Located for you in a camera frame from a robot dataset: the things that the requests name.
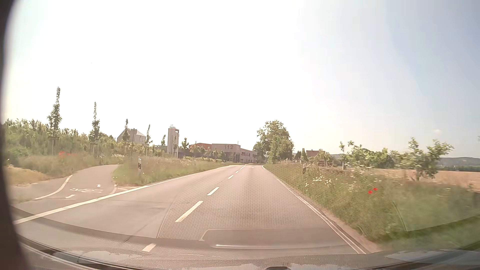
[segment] green tree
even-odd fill
[[[145,142],[144,142],[145,155],[148,154],[148,148],[150,147],[151,142],[152,141],[150,140],[150,124],[148,124],[147,135],[145,136]]]
[[[305,148],[301,149],[301,159],[303,161],[308,161],[308,156],[307,156],[307,152],[305,152]]]
[[[92,130],[88,134],[88,140],[92,146],[92,153],[95,150],[95,144],[98,142],[98,137],[100,135],[100,120],[96,118],[96,102],[93,103],[93,121],[92,121]]]
[[[220,154],[218,155],[218,157],[223,161],[225,161],[227,159],[227,155],[225,154],[225,152],[223,150],[220,151]]]
[[[190,154],[190,148],[188,147],[187,138],[184,138],[181,143],[181,149],[183,150],[183,154],[187,157]]]
[[[301,151],[297,151],[297,153],[295,154],[294,159],[300,160],[300,158],[301,158]]]
[[[50,136],[57,136],[59,131],[59,125],[62,120],[60,116],[60,87],[57,87],[55,103],[53,104],[53,109],[50,112],[50,115],[47,116],[47,118],[50,127]]]
[[[126,155],[127,154],[127,146],[128,146],[128,141],[130,139],[130,135],[128,135],[128,118],[125,119],[125,129],[123,130],[123,135],[122,135],[122,140],[123,140],[123,147],[124,147],[124,151],[123,151],[123,154]]]
[[[438,172],[437,162],[440,160],[440,157],[447,155],[454,149],[454,147],[448,143],[433,140],[433,146],[427,146],[428,151],[425,152],[420,149],[420,145],[413,137],[408,142],[408,148],[410,151],[403,154],[398,154],[397,152],[392,154],[395,155],[395,159],[400,163],[400,168],[415,169],[417,181],[420,180],[420,177],[425,176],[434,178]]]
[[[265,122],[263,128],[257,130],[257,137],[260,140],[253,149],[259,153],[258,156],[264,157],[267,153],[271,162],[292,159],[294,145],[290,134],[279,120]]]

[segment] tall grass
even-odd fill
[[[480,196],[462,187],[387,178],[361,169],[308,165],[302,174],[301,164],[265,168],[368,239],[390,248],[452,248],[480,240],[480,221],[472,219],[480,214]]]
[[[92,166],[122,163],[122,156],[93,157],[88,154],[21,157],[19,167],[47,174],[52,178],[64,177]]]
[[[180,160],[164,157],[143,157],[141,174],[138,174],[137,164],[137,159],[132,161],[126,159],[124,164],[113,172],[114,181],[123,185],[144,185],[196,172],[204,172],[230,163],[205,158]]]

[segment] hazy sky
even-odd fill
[[[405,150],[438,138],[480,157],[480,1],[17,1],[4,70],[6,118],[47,115],[154,143],[251,148],[265,121],[295,150],[339,141]]]

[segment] young tree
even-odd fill
[[[47,116],[49,123],[48,135],[52,138],[52,155],[54,152],[55,141],[59,136],[59,125],[61,122],[60,116],[60,87],[57,87],[57,94],[55,98],[55,103],[53,104],[53,109],[50,112],[50,115]]]
[[[294,159],[300,160],[300,158],[301,158],[301,151],[297,151],[297,153],[295,154]]]
[[[222,151],[220,151],[220,154],[218,155],[218,157],[219,157],[221,160],[225,161],[226,158],[227,158],[227,155],[226,155],[225,152],[222,150]]]
[[[399,156],[396,156],[396,159],[400,160],[401,168],[415,169],[417,181],[422,176],[434,178],[438,172],[437,162],[440,160],[440,157],[454,149],[448,143],[440,143],[438,140],[433,140],[433,146],[427,146],[428,152],[425,152],[420,149],[417,140],[413,137],[408,142],[408,148],[411,151],[399,154]]]
[[[93,103],[93,121],[92,130],[88,134],[88,140],[92,146],[92,153],[94,152],[95,144],[98,142],[98,136],[100,134],[100,120],[96,118],[96,102]]]
[[[122,135],[122,140],[123,140],[123,147],[124,147],[124,152],[123,154],[126,155],[127,153],[127,150],[126,150],[126,146],[128,145],[128,141],[130,139],[130,135],[128,135],[128,118],[125,119],[125,130],[123,131],[123,135]]]
[[[190,153],[190,148],[188,147],[188,144],[189,143],[187,143],[187,138],[184,138],[182,143],[181,143],[181,148],[182,148],[183,154],[185,156],[188,156],[188,154]]]
[[[308,161],[308,156],[307,156],[307,152],[305,152],[305,148],[301,149],[301,159],[303,161]]]
[[[150,124],[148,124],[147,136],[145,137],[145,142],[144,142],[145,155],[148,154],[148,148],[149,148],[151,142],[152,141],[150,140]]]

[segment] asphalt road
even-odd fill
[[[111,182],[113,169],[80,171],[55,195],[15,205],[36,215],[15,216],[18,233],[124,263],[144,256],[363,253],[262,166],[232,165],[119,193]]]

